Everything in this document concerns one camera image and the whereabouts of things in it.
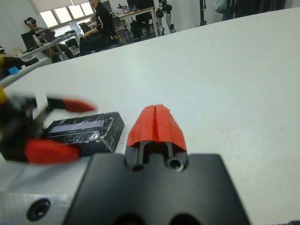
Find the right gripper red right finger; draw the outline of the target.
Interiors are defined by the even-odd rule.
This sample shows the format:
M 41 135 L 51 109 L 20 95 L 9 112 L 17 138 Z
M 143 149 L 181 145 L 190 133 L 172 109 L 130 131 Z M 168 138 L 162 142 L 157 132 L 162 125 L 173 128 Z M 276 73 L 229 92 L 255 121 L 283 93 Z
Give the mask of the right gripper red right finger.
M 166 147 L 167 159 L 186 158 L 188 153 L 184 134 L 164 105 L 155 105 L 155 125 L 157 142 Z

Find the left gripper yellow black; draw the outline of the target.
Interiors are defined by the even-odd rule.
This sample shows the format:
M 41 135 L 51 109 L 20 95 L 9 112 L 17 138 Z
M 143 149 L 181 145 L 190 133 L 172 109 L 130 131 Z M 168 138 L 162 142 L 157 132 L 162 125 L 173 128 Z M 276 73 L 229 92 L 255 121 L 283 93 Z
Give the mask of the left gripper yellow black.
M 42 136 L 44 121 L 53 110 L 87 113 L 96 112 L 98 108 L 80 99 L 46 98 L 47 106 L 34 118 L 35 97 L 9 96 L 3 88 L 0 89 L 0 154 L 6 161 L 58 164 L 79 158 L 79 150 L 74 146 L 50 139 L 30 138 Z

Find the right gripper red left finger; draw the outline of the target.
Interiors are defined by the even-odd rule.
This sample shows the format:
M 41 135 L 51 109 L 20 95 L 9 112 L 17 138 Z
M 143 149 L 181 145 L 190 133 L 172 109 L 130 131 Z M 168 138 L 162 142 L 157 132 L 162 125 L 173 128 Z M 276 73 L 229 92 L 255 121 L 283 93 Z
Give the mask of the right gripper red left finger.
M 125 160 L 129 168 L 144 164 L 145 147 L 156 141 L 155 106 L 145 107 L 128 133 Z

